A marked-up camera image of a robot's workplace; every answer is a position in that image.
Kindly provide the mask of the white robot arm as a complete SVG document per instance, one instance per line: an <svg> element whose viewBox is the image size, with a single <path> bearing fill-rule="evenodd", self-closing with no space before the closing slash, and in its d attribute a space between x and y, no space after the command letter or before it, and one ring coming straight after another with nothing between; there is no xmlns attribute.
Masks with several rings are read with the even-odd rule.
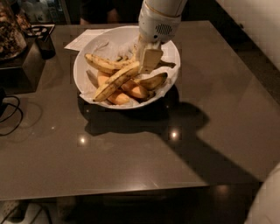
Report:
<svg viewBox="0 0 280 224"><path fill-rule="evenodd" d="M139 73L151 73L163 56L161 45L173 39L187 0L143 0L139 13L136 59Z"/></svg>

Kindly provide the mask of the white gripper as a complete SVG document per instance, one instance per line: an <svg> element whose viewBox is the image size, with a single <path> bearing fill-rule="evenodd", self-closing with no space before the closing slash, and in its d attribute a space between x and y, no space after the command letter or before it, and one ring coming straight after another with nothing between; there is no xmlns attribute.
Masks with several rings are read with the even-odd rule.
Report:
<svg viewBox="0 0 280 224"><path fill-rule="evenodd" d="M173 39L180 22L181 17L167 17L147 7L140 10L138 19L140 35L136 43L136 59L140 63L140 74L150 74L156 68L164 54L161 42L166 43Z"/></svg>

